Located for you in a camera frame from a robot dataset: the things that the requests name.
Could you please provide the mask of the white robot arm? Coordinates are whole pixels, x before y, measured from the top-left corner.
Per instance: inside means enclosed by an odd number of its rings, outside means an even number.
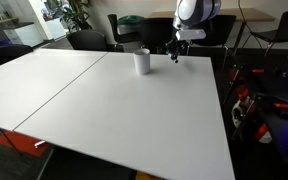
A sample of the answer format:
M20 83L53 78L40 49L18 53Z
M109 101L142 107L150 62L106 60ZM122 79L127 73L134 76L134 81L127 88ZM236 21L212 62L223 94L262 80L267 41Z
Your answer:
M215 17L220 8L221 0L177 0L173 19L175 37L166 43L166 53L173 62L178 62L178 56L191 40L206 37L197 25Z

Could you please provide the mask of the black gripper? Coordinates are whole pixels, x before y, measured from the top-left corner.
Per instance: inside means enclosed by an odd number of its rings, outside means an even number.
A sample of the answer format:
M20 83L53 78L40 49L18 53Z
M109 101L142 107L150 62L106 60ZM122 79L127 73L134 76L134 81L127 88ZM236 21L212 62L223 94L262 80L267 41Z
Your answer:
M185 54L185 48L187 48L188 46L189 43L186 40L172 39L166 44L166 53L171 59L174 59L174 54L177 54L176 59L178 60L181 55Z

